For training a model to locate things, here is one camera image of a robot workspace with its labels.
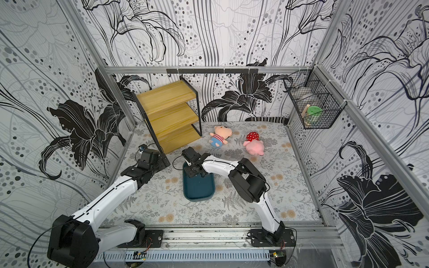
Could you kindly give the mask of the pink pig plush red dress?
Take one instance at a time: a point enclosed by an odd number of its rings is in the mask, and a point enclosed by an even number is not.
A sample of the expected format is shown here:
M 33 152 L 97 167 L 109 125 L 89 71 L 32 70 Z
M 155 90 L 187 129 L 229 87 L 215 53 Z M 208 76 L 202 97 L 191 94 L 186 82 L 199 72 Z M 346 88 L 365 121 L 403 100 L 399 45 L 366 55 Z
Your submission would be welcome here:
M 253 156 L 263 156 L 264 155 L 264 143 L 259 140 L 259 134 L 257 132 L 250 132 L 246 136 L 246 140 L 243 143 L 243 146 L 248 154 Z

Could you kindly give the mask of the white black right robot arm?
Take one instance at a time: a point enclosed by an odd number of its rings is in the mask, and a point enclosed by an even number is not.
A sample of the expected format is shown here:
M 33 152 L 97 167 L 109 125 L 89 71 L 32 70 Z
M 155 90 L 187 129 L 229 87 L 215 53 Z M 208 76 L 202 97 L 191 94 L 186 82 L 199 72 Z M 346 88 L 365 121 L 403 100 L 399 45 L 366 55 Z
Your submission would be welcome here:
M 184 171 L 191 178 L 208 174 L 229 178 L 239 196 L 254 205 L 264 231 L 275 234 L 284 228 L 284 223 L 278 220 L 271 205 L 268 195 L 269 184 L 249 159 L 224 160 L 209 153 L 201 155 L 192 147 L 183 150 L 182 156 L 187 162 Z

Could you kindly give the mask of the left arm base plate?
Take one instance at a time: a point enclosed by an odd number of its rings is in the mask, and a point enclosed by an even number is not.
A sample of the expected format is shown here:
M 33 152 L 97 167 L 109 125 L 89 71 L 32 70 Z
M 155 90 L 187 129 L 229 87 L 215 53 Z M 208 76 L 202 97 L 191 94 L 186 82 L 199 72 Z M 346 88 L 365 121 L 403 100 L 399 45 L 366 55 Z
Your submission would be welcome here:
M 163 236 L 163 230 L 142 230 L 137 232 L 132 241 L 120 244 L 117 247 L 158 249 L 162 246 Z

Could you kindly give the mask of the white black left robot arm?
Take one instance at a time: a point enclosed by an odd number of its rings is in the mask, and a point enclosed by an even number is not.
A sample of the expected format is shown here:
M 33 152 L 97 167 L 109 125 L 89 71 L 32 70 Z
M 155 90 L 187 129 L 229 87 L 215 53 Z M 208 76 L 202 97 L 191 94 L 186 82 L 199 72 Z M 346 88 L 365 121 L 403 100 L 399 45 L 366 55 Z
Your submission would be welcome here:
M 162 231 L 146 230 L 138 220 L 102 228 L 103 221 L 129 196 L 170 165 L 164 153 L 141 146 L 140 158 L 95 200 L 71 216 L 58 217 L 52 226 L 47 257 L 69 268 L 87 268 L 114 247 L 159 248 Z

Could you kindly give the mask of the teal plastic storage tray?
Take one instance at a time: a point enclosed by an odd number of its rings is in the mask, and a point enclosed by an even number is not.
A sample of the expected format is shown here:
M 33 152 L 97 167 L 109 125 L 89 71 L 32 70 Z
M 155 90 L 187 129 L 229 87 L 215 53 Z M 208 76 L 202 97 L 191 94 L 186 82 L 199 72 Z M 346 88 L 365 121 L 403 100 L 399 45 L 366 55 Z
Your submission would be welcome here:
M 212 198 L 216 191 L 213 174 L 189 177 L 183 171 L 183 194 L 191 202 L 202 202 Z

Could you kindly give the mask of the wooden three-tier shelf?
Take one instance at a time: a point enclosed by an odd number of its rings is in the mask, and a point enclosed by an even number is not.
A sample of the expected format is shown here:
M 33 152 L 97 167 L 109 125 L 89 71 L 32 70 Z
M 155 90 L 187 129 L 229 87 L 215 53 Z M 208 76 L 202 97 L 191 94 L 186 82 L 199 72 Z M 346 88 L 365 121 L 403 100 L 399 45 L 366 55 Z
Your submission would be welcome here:
M 202 137 L 198 92 L 183 77 L 136 98 L 154 141 L 165 154 Z

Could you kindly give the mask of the green round lid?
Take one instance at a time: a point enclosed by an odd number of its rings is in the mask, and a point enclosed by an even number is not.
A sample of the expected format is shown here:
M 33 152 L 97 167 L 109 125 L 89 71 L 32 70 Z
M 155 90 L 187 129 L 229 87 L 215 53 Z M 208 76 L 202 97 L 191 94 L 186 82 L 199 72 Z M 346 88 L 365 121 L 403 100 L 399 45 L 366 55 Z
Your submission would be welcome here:
M 323 112 L 323 109 L 317 106 L 309 106 L 307 109 L 308 116 L 314 118 L 319 118 Z

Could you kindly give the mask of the aluminium front rail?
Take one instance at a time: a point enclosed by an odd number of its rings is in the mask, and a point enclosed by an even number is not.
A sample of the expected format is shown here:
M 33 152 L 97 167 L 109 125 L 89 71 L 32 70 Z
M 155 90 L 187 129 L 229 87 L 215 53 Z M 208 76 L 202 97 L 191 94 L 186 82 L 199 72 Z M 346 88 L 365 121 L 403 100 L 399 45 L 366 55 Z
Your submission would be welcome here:
M 142 249 L 162 250 L 247 250 L 261 249 L 343 249 L 345 246 L 335 227 L 302 225 L 285 229 L 278 242 L 270 243 L 263 238 L 261 229 L 249 226 L 215 226 L 208 228 L 155 228 L 147 233 L 153 235 L 141 246 Z

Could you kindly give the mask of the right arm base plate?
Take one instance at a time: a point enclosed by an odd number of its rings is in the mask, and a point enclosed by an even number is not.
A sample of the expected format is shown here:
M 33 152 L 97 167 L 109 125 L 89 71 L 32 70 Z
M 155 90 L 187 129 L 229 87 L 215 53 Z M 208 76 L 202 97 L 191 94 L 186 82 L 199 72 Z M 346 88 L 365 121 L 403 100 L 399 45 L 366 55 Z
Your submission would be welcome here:
M 264 229 L 251 229 L 247 237 L 252 247 L 294 247 L 296 235 L 290 228 L 270 233 Z

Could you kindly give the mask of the peach pig plush blue trousers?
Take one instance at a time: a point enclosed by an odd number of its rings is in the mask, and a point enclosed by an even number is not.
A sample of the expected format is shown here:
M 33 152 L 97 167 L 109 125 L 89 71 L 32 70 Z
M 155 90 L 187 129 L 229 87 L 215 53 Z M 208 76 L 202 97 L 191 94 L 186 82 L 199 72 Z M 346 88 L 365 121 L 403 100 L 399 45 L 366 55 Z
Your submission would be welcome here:
M 232 135 L 232 129 L 226 126 L 216 126 L 214 132 L 210 133 L 210 145 L 213 148 L 220 148 L 228 144 L 228 138 Z

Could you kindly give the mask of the floral table mat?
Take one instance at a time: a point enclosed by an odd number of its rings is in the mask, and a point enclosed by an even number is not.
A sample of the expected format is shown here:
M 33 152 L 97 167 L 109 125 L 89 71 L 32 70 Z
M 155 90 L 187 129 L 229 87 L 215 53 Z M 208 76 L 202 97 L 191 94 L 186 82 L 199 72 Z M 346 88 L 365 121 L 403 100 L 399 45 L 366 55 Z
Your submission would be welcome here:
M 202 125 L 202 137 L 191 143 L 200 154 L 238 161 L 248 158 L 264 175 L 276 216 L 285 222 L 320 220 L 306 181 L 296 160 L 286 126 L 273 122 L 229 122 L 233 131 L 227 145 L 220 149 L 210 146 L 213 122 Z M 247 153 L 243 143 L 247 134 L 257 132 L 264 143 L 264 155 Z M 216 191 L 211 199 L 191 202 L 183 194 L 181 150 L 168 154 L 170 167 L 156 173 L 149 183 L 125 199 L 104 221 L 114 226 L 128 219 L 147 225 L 244 224 L 258 223 L 258 214 L 244 201 L 230 180 L 215 175 Z

